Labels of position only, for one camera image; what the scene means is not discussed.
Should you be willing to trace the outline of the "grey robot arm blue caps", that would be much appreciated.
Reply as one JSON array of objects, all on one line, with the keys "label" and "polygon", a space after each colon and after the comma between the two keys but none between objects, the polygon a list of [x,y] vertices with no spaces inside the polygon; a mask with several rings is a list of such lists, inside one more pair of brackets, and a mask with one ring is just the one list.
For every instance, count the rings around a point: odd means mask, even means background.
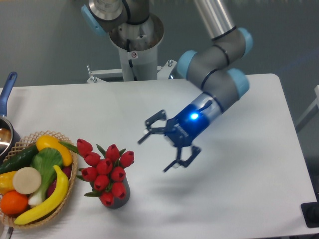
[{"label": "grey robot arm blue caps", "polygon": [[[200,153],[193,140],[250,88],[246,75],[229,65],[252,49],[251,34],[236,27],[223,1],[197,0],[195,6],[212,46],[201,53],[183,53],[168,76],[190,81],[201,94],[175,117],[168,119],[162,110],[145,122],[146,136],[162,134],[177,149],[172,166],[188,167]],[[81,12],[97,35],[108,35],[117,47],[124,81],[157,79],[158,45],[164,30],[150,12],[149,1],[90,0]]]}]

